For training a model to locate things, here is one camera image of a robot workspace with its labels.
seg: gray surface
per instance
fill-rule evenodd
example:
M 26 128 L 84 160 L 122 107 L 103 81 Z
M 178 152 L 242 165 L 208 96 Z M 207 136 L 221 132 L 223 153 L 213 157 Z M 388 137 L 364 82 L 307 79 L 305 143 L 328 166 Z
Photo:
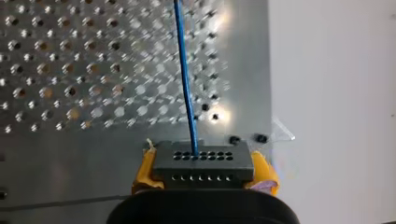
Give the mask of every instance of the gray surface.
M 396 1 L 270 1 L 278 197 L 304 224 L 396 220 Z

